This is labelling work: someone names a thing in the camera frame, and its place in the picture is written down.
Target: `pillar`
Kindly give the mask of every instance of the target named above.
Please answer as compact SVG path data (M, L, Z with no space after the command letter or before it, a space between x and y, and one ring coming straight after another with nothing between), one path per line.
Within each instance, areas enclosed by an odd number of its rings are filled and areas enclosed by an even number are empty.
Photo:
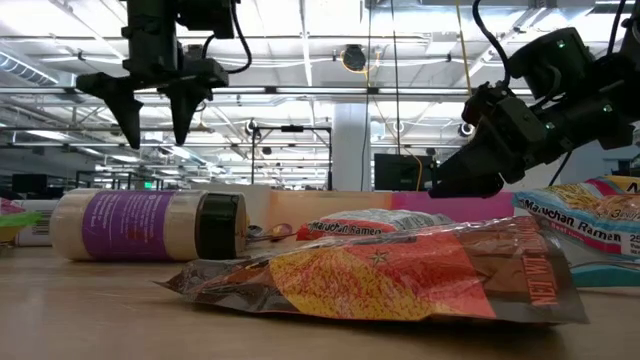
M336 104L334 107L334 190L371 191L371 137L369 127L366 126L368 121L365 104Z

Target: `monitor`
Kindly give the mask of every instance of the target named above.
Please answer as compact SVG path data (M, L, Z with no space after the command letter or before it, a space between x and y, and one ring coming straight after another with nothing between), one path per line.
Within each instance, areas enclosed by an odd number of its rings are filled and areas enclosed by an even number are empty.
M435 164L431 156L416 156L422 162L420 191L429 190L434 181ZM420 164L411 155L375 154L376 190L416 191Z

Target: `black cable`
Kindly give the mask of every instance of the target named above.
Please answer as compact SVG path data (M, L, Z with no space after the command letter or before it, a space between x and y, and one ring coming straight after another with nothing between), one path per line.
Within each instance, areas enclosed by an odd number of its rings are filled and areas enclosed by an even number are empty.
M487 27L484 26L484 22L482 21L482 18L480 17L480 12L478 10L479 5L480 5L480 0L473 1L473 5L471 7L473 20L475 21L478 28L480 28L480 31L482 31L482 33L487 38L487 40L489 40L491 45L493 45L493 47L496 49L496 51L498 52L498 55L500 55L500 60L502 60L502 65L504 66L504 80L502 80L502 85L508 87L509 82L511 81L511 71L509 70L509 58L507 57L507 53L504 52L502 45L500 45L500 42L496 39L495 36L493 36L492 33L489 32L489 30L487 30Z
M556 179L558 178L558 176L560 176L562 169L564 169L565 165L567 165L567 161L569 161L569 157L571 157L571 153L572 151L569 151L567 155L565 155L564 160L562 160L562 164L560 164L560 167L558 168L558 171L556 171L556 174L553 175L553 178L551 179L549 186L553 186L553 184L556 182Z
M362 157L360 160L360 191L364 191L364 168L365 161L371 162L371 151L369 151L369 156L365 160L365 153L367 152L367 140L369 140L369 70L371 70L371 23L373 19L373 0L369 0L369 35L367 36L368 44L367 44L367 100L365 105L365 114L364 114L364 140L362 141Z
M558 68L556 68L555 66L548 64L547 69L553 73L553 85L551 86L551 90L549 90L547 95L545 95L544 98L542 98L542 100L540 100L538 103L533 105L531 109L542 109L542 107L546 103L548 103L549 101L553 101L554 96L556 96L556 92L558 92L558 89L560 89L560 84L562 82L562 74L560 73L560 70L558 70Z
M203 112L206 108L207 108L207 103L203 101L203 102L200 103L198 108L196 108L195 112L196 113Z
M244 48L245 54L247 54L247 63L241 68L226 70L229 74L238 74L241 73L251 66L253 63L253 56L251 55L251 49L249 49L249 44L247 44L247 39L245 39L244 34L242 33L242 28L240 27L240 22L238 21L238 12L236 10L236 2L235 0L231 1L231 19L233 20L233 25L236 28L236 33L238 33L238 37L240 38L240 42L242 43L242 47ZM202 46L202 59L207 58L207 52L209 52L209 45L211 41L216 37L215 34L209 36L207 40L204 42Z
M396 68L396 133L398 136L398 155L400 155L400 80L398 77L398 44L396 40L396 18L391 0L391 23L393 24L393 60Z
M616 10L616 16L613 18L613 27L611 28L611 36L609 37L609 46L607 47L607 55L613 54L613 47L616 44L616 35L618 34L618 26L620 25L620 17L622 11L624 11L624 5L627 0L620 0L618 4L618 10Z

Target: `maruchan ramen package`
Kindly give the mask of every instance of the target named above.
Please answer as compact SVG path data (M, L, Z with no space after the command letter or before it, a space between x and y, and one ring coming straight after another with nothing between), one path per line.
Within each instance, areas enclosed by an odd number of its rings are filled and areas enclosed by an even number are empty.
M343 211L302 225L297 239L316 240L325 236L379 235L452 222L441 214L429 215L407 210Z
M328 237L250 260L196 260L162 286L254 313L586 322L562 251L531 217Z
M565 239L633 259L640 257L639 186L640 178L606 176L518 192L513 201Z

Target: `desk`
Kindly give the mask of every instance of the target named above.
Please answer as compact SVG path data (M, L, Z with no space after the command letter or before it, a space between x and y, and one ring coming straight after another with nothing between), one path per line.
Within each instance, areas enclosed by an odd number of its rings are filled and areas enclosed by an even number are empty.
M0 359L633 359L640 291L582 292L591 325L461 327L251 316L151 283L179 264L0 258Z

